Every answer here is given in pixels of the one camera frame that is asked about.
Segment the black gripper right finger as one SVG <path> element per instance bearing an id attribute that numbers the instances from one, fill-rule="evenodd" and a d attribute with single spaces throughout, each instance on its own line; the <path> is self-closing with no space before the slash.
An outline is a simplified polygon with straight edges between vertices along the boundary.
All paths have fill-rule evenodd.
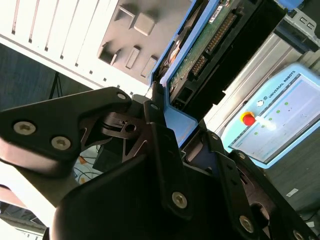
<path id="1" fill-rule="evenodd" d="M 227 153 L 220 137 L 199 127 L 200 165 L 223 193 L 232 240 L 316 240 L 318 237 L 240 150 Z"/>

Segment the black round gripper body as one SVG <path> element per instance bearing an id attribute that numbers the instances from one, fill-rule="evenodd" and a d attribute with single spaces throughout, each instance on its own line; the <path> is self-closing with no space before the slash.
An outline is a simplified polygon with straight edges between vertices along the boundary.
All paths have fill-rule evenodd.
<path id="1" fill-rule="evenodd" d="M 216 180 L 185 166 L 194 212 L 181 219 L 161 204 L 150 161 L 136 157 L 68 193 L 56 209 L 53 240 L 238 240 Z"/>

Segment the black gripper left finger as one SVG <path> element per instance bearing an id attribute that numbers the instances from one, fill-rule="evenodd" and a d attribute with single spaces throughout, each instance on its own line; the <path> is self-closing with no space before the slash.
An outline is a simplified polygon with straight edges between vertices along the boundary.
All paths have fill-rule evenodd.
<path id="1" fill-rule="evenodd" d="M 107 87 L 25 105 L 0 114 L 0 158 L 47 177 L 71 173 L 80 153 L 120 139 L 122 160 L 149 160 L 165 210 L 189 220 L 192 199 L 174 132 L 164 117 L 163 87 L 138 102 Z"/>

